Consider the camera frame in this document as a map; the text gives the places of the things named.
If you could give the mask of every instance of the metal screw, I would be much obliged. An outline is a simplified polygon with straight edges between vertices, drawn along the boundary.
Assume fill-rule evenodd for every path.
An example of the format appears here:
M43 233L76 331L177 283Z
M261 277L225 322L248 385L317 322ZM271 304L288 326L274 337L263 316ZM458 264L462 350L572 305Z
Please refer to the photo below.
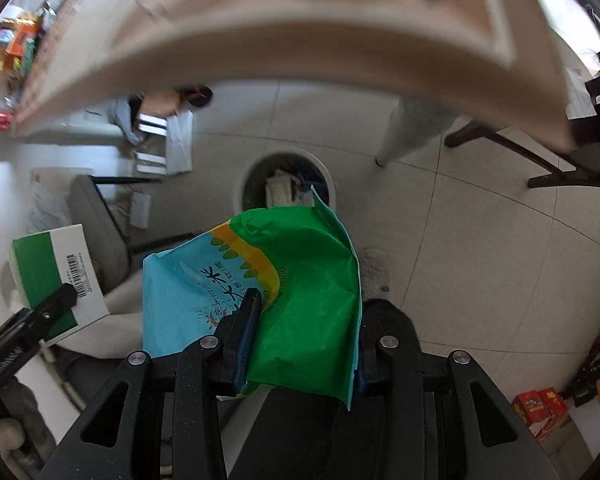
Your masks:
M205 348L207 350L209 350L210 348L215 348L216 346L218 346L218 338L214 335L205 335L201 340L200 340L200 346L202 346L202 348Z
M398 338L392 335L383 335L380 338L380 344L385 348L396 348L398 346Z
M130 356L129 356L129 364L133 365L133 366L138 366L141 365L142 363L144 363L146 361L146 355L144 354L144 352L133 352Z
M454 361L459 365L465 365L471 361L471 356L464 350L456 350L454 352Z

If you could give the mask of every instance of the barcode label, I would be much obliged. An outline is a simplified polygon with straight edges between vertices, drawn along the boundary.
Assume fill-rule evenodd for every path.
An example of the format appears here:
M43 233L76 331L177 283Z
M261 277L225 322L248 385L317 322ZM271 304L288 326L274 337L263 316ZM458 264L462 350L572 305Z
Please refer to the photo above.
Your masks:
M82 275L82 269L80 268L79 260L75 254L68 254L66 257L66 262L67 265L69 265L71 284L78 293L78 298L84 298L87 295L87 287L84 282L84 280L87 280L87 277Z

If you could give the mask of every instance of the plastic bag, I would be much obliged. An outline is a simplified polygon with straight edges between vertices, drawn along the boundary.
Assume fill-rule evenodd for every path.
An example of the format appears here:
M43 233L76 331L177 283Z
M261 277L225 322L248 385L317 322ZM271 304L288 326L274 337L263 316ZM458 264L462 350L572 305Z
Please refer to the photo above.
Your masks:
M337 397L350 406L362 317L358 260L335 214L252 209L144 260L143 344L153 357L214 332L249 287L263 296L248 384Z

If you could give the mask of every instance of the gray slipper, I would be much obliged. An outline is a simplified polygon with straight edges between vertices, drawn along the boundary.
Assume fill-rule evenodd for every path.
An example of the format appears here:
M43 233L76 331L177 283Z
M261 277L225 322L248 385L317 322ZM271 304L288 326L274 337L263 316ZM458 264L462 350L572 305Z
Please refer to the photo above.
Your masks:
M363 249L360 260L360 283L362 301L388 300L391 290L391 267L389 256L380 249Z

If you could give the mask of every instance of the tile floor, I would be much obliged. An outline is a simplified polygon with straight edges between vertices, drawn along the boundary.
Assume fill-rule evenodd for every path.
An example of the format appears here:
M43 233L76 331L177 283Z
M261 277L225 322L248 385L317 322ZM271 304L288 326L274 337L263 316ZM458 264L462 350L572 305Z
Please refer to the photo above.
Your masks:
M295 82L212 87L197 114L194 171L155 189L151 225L164 234L226 220L248 164L299 146L331 173L355 246L390 255L391 300L425 351L467 349L509 398L564 386L600 325L600 190L529 190L543 170L484 139L454 150L433 139L379 168L393 96Z

